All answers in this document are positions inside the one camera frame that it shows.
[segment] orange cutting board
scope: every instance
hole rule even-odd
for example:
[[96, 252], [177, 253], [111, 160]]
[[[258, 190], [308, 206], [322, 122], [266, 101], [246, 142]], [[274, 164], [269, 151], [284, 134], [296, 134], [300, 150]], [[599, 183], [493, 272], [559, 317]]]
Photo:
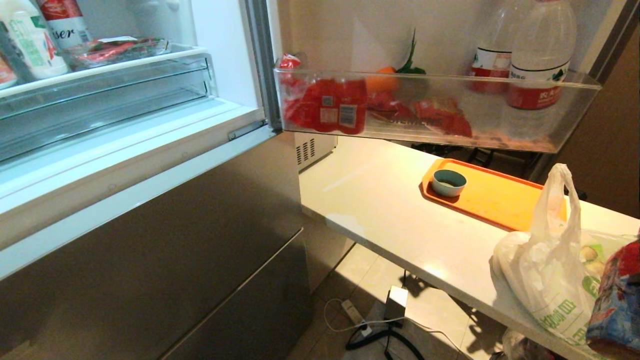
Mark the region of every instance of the orange cutting board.
[[[433, 173], [443, 168], [467, 178], [467, 185], [459, 196], [445, 197], [431, 188]], [[531, 228], [533, 210], [543, 188], [540, 184], [454, 159], [436, 160], [424, 174], [420, 187], [423, 196], [433, 201], [516, 231]], [[566, 204], [560, 217], [566, 220]]]

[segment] white countertop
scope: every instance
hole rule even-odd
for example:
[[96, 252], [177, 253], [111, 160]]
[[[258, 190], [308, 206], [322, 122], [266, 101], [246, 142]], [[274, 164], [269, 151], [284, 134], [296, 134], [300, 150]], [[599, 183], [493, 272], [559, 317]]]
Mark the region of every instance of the white countertop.
[[[300, 174], [303, 211], [433, 286], [568, 359], [592, 359], [544, 330], [489, 259], [507, 233], [422, 197], [437, 156], [384, 140], [340, 137]], [[584, 228], [636, 234], [640, 220], [582, 202]]]

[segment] orange fruit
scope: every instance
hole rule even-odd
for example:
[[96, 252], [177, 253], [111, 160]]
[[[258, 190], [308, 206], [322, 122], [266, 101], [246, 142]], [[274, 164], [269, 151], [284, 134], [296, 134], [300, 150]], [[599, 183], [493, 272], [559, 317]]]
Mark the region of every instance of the orange fruit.
[[[383, 67], [376, 71], [384, 74], [395, 74], [396, 69], [392, 66]], [[398, 78], [393, 76], [367, 76], [365, 78], [367, 84], [367, 94], [372, 95], [379, 92], [394, 92], [400, 87]]]

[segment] white plastic bag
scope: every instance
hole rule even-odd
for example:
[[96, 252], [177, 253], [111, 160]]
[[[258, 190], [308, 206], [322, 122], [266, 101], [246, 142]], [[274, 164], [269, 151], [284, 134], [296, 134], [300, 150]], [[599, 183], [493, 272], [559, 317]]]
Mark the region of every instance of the white plastic bag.
[[504, 351], [509, 360], [555, 359], [551, 351], [512, 329], [507, 329], [502, 335], [502, 351]]
[[[559, 216], [564, 186], [569, 189], [571, 208], [567, 223]], [[515, 231], [501, 239], [493, 261], [540, 325], [571, 345], [583, 345], [600, 285], [596, 262], [605, 263], [630, 241], [580, 230], [580, 202], [571, 172], [566, 165], [556, 164], [536, 204], [531, 232]]]

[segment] teal bowl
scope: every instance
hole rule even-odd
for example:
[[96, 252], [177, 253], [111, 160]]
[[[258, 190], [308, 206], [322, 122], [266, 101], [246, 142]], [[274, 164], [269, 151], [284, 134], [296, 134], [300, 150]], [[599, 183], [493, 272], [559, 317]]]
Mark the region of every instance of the teal bowl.
[[467, 184], [467, 178], [453, 170], [440, 169], [433, 173], [431, 187], [439, 195], [456, 197], [460, 195]]

